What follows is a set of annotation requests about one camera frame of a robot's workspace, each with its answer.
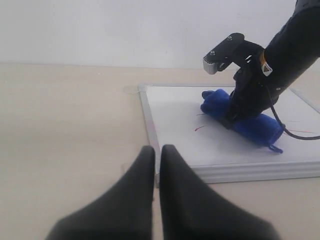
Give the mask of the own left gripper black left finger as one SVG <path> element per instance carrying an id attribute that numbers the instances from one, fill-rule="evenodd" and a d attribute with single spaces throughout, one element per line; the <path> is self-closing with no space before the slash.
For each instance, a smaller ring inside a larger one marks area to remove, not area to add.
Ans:
<path id="1" fill-rule="evenodd" d="M 60 219 L 48 240 L 151 240 L 155 150 L 143 146 L 126 173 L 107 192 Z"/>

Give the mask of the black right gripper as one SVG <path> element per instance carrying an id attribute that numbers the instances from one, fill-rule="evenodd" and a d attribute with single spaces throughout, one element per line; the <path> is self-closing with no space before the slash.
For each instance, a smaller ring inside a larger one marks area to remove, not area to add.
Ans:
<path id="1" fill-rule="evenodd" d="M 235 89 L 230 97 L 230 105 L 221 119 L 221 124 L 231 129 L 240 118 L 256 117 L 269 107 L 270 101 L 266 96 L 263 85 L 267 75 L 263 67 L 273 71 L 273 55 L 270 48 L 245 41 L 240 52 L 244 54 L 246 65 L 241 67 L 234 76 Z"/>

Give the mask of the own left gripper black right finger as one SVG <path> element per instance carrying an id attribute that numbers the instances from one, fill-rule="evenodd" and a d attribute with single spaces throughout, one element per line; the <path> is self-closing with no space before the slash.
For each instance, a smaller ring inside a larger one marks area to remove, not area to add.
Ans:
<path id="1" fill-rule="evenodd" d="M 273 225 L 205 184 L 174 145 L 162 147 L 159 199 L 165 240 L 279 240 Z"/>

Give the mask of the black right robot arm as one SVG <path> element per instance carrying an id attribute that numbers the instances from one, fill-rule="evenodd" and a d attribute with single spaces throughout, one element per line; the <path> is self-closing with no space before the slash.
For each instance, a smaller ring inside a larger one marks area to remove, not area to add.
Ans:
<path id="1" fill-rule="evenodd" d="M 235 89 L 202 93 L 201 110 L 227 129 L 275 151 L 285 131 L 273 108 L 283 93 L 320 56 L 320 3 L 298 0 L 292 16 L 267 47 L 231 34 L 204 60 L 209 73 L 230 63 L 240 66 Z M 271 223 L 232 204 L 206 185 L 187 165 L 175 146 L 161 151 L 159 199 L 166 240 L 277 240 Z"/>

